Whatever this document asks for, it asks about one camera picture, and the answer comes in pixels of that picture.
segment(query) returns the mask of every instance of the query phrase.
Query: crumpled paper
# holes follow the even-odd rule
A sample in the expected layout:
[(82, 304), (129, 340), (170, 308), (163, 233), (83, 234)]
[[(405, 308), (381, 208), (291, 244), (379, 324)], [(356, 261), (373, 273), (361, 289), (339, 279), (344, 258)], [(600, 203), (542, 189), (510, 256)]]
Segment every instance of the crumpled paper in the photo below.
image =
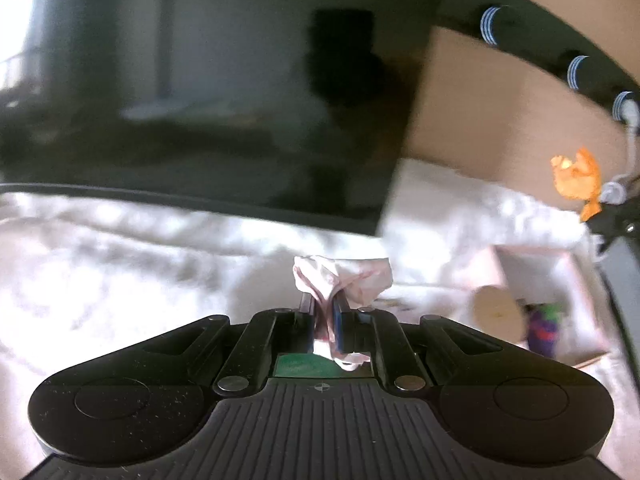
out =
[(388, 258), (377, 260), (331, 260), (324, 256), (297, 256), (293, 276), (296, 287), (318, 302), (314, 325), (314, 354), (335, 361), (343, 370), (353, 371), (370, 361), (364, 354), (342, 354), (334, 332), (332, 301), (343, 290), (351, 308), (369, 306), (393, 283)]
[(581, 148), (575, 155), (575, 162), (558, 155), (551, 159), (556, 189), (565, 198), (586, 200), (580, 220), (586, 222), (602, 211), (598, 202), (602, 190), (600, 167), (589, 150)]

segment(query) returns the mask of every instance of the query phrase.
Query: brown wall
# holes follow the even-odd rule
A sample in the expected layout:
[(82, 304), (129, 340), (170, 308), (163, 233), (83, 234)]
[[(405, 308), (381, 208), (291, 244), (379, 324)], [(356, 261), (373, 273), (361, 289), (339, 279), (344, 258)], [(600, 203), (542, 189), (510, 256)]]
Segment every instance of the brown wall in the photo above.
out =
[(578, 209), (556, 192), (549, 161), (582, 146), (604, 179), (623, 171), (624, 130), (607, 111), (525, 61), (434, 29), (407, 155)]
[[(640, 81), (640, 0), (532, 1)], [(582, 146), (605, 180), (623, 172), (625, 135), (606, 110), (525, 61), (451, 30), (433, 31), (407, 155), (578, 209), (556, 193), (549, 160)]]

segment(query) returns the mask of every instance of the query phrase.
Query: white cable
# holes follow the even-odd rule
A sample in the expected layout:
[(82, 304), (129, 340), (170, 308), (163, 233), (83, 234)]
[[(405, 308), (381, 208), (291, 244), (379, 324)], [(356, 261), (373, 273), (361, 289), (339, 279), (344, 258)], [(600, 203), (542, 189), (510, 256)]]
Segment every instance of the white cable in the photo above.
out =
[(600, 202), (620, 205), (626, 202), (626, 187), (620, 180), (633, 176), (636, 171), (636, 135), (640, 126), (640, 108), (633, 99), (626, 99), (620, 107), (620, 117), (626, 123), (626, 169), (602, 185)]

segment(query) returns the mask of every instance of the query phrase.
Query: green object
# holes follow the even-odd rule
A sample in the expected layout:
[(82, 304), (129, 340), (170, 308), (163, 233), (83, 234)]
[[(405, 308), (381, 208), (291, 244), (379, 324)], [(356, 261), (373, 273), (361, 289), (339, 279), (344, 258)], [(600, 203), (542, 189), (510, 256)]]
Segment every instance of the green object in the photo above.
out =
[(274, 377), (340, 379), (354, 377), (373, 377), (371, 363), (364, 363), (353, 372), (347, 372), (316, 354), (278, 354), (273, 367)]

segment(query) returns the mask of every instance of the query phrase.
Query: open box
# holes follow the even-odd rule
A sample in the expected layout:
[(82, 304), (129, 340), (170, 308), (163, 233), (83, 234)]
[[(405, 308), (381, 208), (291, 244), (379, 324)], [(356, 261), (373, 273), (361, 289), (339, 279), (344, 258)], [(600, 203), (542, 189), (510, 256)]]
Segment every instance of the open box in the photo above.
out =
[(471, 260), (465, 285), (507, 289), (524, 303), (559, 303), (562, 319), (556, 360), (582, 367), (609, 350), (594, 312), (593, 298), (571, 253), (524, 246), (490, 246)]

